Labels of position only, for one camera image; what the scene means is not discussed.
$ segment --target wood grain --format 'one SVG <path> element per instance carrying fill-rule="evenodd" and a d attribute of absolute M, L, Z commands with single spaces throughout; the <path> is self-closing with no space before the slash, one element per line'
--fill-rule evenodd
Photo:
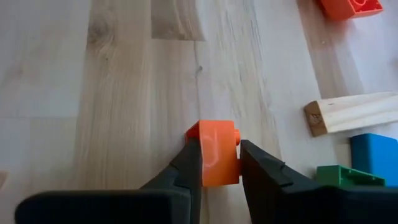
<path fill-rule="evenodd" d="M 0 117 L 77 116 L 88 0 L 5 0 Z"/>
<path fill-rule="evenodd" d="M 203 2 L 151 0 L 152 38 L 205 40 Z"/>
<path fill-rule="evenodd" d="M 313 101 L 305 107 L 313 136 L 398 121 L 394 92 L 344 96 Z"/>

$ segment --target orange lego brick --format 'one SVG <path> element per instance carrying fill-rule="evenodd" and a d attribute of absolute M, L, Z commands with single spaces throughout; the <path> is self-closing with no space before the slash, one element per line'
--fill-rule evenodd
<path fill-rule="evenodd" d="M 379 0 L 321 0 L 327 15 L 336 21 L 366 17 L 383 11 Z"/>
<path fill-rule="evenodd" d="M 199 120 L 185 133 L 185 139 L 189 138 L 200 140 L 202 186 L 239 183 L 240 167 L 236 146 L 241 140 L 233 121 Z"/>

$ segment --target green lego brick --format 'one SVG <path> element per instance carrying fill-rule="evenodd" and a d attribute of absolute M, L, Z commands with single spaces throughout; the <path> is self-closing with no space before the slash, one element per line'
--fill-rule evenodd
<path fill-rule="evenodd" d="M 385 186 L 386 183 L 381 177 L 340 165 L 317 167 L 316 180 L 321 184 L 339 187 Z"/>

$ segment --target blue toy block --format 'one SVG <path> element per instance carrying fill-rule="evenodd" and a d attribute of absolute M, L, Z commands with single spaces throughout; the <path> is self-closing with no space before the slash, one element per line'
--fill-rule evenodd
<path fill-rule="evenodd" d="M 387 187 L 398 187 L 398 141 L 377 134 L 361 134 L 350 139 L 354 169 L 386 180 Z"/>

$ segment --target wooden floor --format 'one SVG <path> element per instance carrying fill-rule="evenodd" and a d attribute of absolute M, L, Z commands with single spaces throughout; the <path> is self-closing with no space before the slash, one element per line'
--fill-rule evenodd
<path fill-rule="evenodd" d="M 0 223 L 28 195 L 136 189 L 182 148 L 198 119 L 313 176 L 349 166 L 347 137 L 312 138 L 320 98 L 398 91 L 398 2 L 347 22 L 312 0 L 3 0 Z M 202 223 L 249 223 L 242 185 L 203 190 Z"/>

